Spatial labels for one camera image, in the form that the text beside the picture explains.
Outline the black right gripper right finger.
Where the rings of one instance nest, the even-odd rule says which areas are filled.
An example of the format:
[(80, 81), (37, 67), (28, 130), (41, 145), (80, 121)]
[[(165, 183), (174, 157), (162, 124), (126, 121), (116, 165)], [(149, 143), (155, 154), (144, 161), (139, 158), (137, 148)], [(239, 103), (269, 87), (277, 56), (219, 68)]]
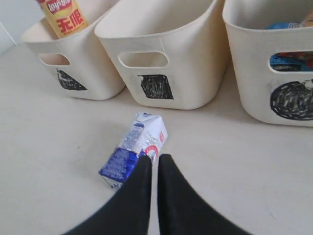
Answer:
[(248, 235), (206, 203), (170, 154), (159, 157), (157, 210), (161, 235)]

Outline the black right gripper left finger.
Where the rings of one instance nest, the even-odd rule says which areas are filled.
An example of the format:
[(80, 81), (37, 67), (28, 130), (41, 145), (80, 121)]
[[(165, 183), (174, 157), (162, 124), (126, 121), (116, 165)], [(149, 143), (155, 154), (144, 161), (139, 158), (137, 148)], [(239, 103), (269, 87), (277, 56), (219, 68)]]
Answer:
[(67, 235), (146, 235), (149, 229), (152, 161), (138, 159), (122, 187), (91, 217), (65, 232)]

